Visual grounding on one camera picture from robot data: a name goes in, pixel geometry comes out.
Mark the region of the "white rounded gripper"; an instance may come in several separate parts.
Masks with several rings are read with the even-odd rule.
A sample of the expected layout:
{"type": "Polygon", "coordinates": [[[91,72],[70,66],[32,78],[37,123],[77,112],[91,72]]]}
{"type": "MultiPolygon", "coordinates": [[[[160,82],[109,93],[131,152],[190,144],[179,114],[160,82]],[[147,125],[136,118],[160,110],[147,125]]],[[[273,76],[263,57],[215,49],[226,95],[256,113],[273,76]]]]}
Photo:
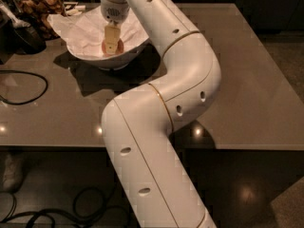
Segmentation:
{"type": "MultiPolygon", "coordinates": [[[[101,0],[101,13],[107,22],[122,24],[129,13],[126,0],[101,0]]],[[[113,55],[117,52],[121,38],[121,29],[115,24],[104,27],[105,52],[113,55]]]]}

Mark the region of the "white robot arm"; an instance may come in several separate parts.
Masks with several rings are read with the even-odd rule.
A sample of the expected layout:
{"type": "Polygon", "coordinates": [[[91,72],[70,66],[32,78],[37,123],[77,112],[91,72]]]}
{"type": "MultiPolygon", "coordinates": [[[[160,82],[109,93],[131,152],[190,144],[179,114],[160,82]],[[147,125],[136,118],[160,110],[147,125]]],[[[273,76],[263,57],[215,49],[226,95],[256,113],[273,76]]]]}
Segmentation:
{"type": "Polygon", "coordinates": [[[219,90],[219,61],[171,0],[101,0],[107,20],[133,11],[165,75],[104,108],[104,144],[142,228],[216,228],[168,137],[199,117],[219,90]]]}

